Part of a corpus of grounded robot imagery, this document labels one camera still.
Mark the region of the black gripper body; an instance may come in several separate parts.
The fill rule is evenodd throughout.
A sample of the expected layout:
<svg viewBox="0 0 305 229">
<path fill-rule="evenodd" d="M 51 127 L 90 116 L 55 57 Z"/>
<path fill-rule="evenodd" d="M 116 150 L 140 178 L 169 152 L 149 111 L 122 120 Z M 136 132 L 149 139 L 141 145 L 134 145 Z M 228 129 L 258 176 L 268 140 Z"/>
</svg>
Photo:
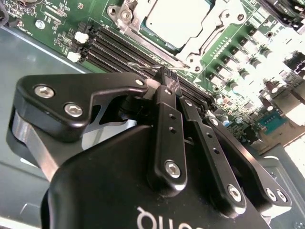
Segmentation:
<svg viewBox="0 0 305 229">
<path fill-rule="evenodd" d="M 186 187 L 165 197 L 148 183 L 150 127 L 133 127 L 65 162 L 41 204 L 44 229 L 266 229 L 291 209 L 289 198 L 265 205 L 241 185 L 246 210 L 226 216 L 203 149 L 186 146 Z"/>
</svg>

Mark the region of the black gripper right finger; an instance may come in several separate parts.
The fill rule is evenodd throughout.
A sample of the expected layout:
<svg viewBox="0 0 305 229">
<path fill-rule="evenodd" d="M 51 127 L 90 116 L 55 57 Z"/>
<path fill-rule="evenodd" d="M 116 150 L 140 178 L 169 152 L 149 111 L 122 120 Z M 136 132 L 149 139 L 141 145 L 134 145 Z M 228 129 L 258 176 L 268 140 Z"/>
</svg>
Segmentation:
<svg viewBox="0 0 305 229">
<path fill-rule="evenodd" d="M 179 95 L 185 129 L 203 154 L 211 176 L 211 198 L 226 217 L 244 214 L 248 204 L 263 217 L 277 217 L 292 208 L 287 192 L 248 150 L 220 123 L 205 99 L 175 72 L 173 86 Z"/>
</svg>

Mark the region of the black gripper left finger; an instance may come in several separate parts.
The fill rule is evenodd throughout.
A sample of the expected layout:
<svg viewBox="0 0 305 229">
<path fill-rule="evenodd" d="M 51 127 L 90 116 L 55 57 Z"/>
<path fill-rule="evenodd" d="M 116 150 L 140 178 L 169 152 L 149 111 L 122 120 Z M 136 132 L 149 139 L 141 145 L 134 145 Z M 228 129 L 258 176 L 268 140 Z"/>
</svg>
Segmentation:
<svg viewBox="0 0 305 229">
<path fill-rule="evenodd" d="M 153 128 L 148 182 L 158 191 L 187 184 L 180 85 L 162 68 L 156 87 L 135 73 L 28 75 L 17 81 L 7 143 L 48 180 L 78 154 L 87 132 L 127 119 Z"/>
</svg>

